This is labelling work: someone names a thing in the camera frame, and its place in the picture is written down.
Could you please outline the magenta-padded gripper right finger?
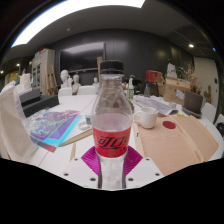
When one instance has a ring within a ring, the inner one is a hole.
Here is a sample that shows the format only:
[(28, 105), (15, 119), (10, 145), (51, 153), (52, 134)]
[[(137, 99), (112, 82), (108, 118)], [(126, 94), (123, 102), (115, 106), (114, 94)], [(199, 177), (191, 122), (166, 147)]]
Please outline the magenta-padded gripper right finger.
[(151, 158), (142, 157), (132, 147), (128, 147), (124, 160), (124, 176), (127, 189), (140, 188), (164, 177)]

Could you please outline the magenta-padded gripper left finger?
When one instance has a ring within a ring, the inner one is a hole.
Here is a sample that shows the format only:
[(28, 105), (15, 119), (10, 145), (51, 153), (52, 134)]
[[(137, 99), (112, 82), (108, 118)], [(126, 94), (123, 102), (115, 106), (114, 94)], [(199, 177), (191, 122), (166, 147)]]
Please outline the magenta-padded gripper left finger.
[(95, 147), (87, 150), (82, 157), (74, 157), (62, 177), (84, 188), (100, 188), (100, 160)]

